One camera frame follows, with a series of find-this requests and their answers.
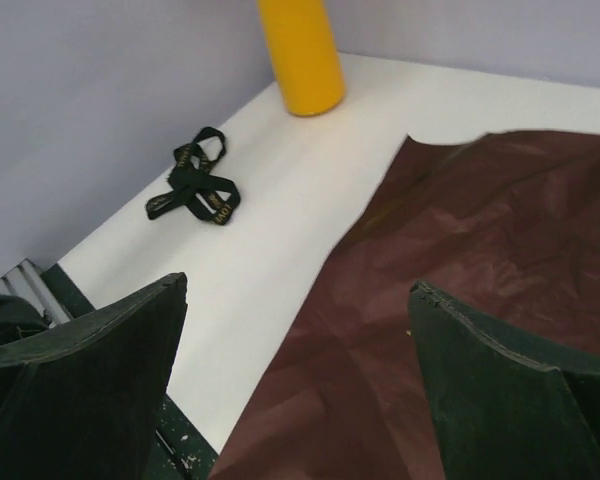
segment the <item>yellow object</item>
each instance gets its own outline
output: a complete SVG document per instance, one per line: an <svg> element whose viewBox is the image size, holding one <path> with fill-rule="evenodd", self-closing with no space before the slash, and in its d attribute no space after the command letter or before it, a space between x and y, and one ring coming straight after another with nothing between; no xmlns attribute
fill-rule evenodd
<svg viewBox="0 0 600 480"><path fill-rule="evenodd" d="M258 0L258 4L287 109L308 116L336 106L346 88L322 0Z"/></svg>

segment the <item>wrinkled brown material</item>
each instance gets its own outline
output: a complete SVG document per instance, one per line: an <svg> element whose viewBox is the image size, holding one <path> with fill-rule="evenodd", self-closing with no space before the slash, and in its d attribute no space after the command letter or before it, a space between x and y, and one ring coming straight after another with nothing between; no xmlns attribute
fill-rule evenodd
<svg viewBox="0 0 600 480"><path fill-rule="evenodd" d="M444 478L407 333L419 278L600 355L600 136L408 139L326 261L212 478Z"/></svg>

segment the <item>table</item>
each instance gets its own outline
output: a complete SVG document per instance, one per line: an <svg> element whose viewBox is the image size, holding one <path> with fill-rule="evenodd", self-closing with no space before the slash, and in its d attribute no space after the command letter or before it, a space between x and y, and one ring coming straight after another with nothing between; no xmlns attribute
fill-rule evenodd
<svg viewBox="0 0 600 480"><path fill-rule="evenodd" d="M349 92L332 112L293 117L271 85L220 127L229 155L214 174L243 197L229 226L184 208L148 221L144 204L168 190L165 172L60 261L96 307L187 274L168 393L216 451L407 133L426 143L510 129L600 133L600 89L353 55L342 62Z"/></svg>

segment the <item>black ribbon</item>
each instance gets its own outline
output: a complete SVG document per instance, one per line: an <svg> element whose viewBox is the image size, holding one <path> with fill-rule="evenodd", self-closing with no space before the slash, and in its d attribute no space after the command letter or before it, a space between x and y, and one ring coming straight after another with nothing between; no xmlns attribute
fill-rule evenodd
<svg viewBox="0 0 600 480"><path fill-rule="evenodd" d="M222 149L214 160L200 146L200 142L210 138L217 138L222 144ZM149 220L155 220L186 205L198 219L226 225L240 205L240 193L231 180L211 175L213 168L226 154L227 138L220 130L212 127L203 128L190 144L177 148L173 152L176 166L168 178L173 191L147 202L145 209ZM197 166L193 162L194 158L198 159ZM226 199L222 198L221 193L226 194Z"/></svg>

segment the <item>brown plastic sheet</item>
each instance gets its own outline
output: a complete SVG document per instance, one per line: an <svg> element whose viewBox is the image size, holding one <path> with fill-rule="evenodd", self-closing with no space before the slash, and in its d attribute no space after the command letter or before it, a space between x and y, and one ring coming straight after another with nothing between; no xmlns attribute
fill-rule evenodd
<svg viewBox="0 0 600 480"><path fill-rule="evenodd" d="M444 478L409 331L416 279L600 355L600 136L407 139L326 261L212 478Z"/></svg>

